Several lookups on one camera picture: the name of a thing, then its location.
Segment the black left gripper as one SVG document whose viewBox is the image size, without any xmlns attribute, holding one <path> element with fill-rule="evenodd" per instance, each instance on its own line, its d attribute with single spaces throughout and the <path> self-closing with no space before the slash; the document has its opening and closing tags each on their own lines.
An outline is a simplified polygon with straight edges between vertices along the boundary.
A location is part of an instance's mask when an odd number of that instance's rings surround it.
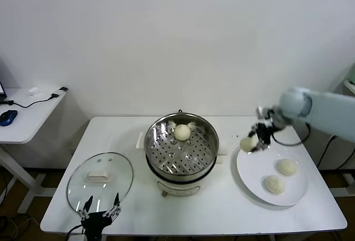
<svg viewBox="0 0 355 241">
<path fill-rule="evenodd" d="M 110 226 L 121 212 L 119 193 L 115 196 L 113 206 L 106 212 L 89 213 L 92 201 L 93 196 L 90 196 L 78 211 L 87 241 L 101 240 L 103 229 Z"/>
</svg>

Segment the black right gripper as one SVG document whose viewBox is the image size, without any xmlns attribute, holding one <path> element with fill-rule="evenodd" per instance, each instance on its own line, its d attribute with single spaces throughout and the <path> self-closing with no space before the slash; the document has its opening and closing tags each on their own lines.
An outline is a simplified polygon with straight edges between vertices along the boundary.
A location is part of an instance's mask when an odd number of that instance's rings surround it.
<svg viewBox="0 0 355 241">
<path fill-rule="evenodd" d="M 268 148 L 268 145 L 271 143 L 271 137 L 275 132 L 278 131 L 278 128 L 274 124 L 264 124 L 261 122 L 255 123 L 252 125 L 248 137 L 253 138 L 254 136 L 258 138 L 258 143 L 255 147 L 252 148 L 251 152 L 263 151 Z"/>
</svg>

